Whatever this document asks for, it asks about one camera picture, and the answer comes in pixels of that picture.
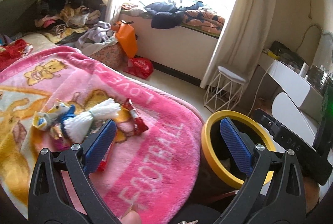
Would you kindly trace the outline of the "person's left hand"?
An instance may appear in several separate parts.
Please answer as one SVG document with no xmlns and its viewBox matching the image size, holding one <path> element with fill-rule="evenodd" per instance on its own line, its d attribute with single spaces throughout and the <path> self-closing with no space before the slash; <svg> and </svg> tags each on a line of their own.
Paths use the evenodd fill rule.
<svg viewBox="0 0 333 224">
<path fill-rule="evenodd" d="M 122 224 L 141 224 L 142 221 L 138 214 L 137 203 L 132 203 L 119 220 Z"/>
</svg>

